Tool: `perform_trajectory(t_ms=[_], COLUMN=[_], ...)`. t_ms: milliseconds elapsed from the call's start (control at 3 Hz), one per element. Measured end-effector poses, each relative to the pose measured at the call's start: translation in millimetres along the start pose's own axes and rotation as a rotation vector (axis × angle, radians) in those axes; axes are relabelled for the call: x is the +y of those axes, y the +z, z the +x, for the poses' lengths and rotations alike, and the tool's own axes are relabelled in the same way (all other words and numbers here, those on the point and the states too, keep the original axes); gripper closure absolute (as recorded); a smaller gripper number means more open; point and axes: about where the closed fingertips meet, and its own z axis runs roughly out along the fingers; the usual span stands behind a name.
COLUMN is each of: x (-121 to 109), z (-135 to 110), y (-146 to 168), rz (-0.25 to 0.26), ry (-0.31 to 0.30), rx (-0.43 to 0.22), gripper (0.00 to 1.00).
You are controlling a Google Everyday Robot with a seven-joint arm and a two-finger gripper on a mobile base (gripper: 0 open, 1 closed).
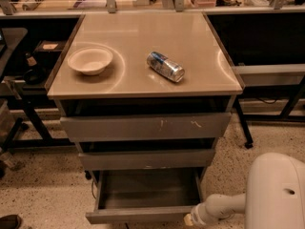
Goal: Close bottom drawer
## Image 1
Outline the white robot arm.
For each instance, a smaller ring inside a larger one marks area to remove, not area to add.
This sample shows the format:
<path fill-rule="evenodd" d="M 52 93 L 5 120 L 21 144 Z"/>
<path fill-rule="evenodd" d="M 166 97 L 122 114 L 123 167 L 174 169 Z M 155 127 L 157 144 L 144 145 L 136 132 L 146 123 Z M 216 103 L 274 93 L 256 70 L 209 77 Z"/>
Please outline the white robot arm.
<path fill-rule="evenodd" d="M 245 229 L 305 229 L 305 163 L 267 153 L 257 157 L 244 194 L 212 194 L 184 217 L 187 225 L 204 227 L 245 216 Z"/>

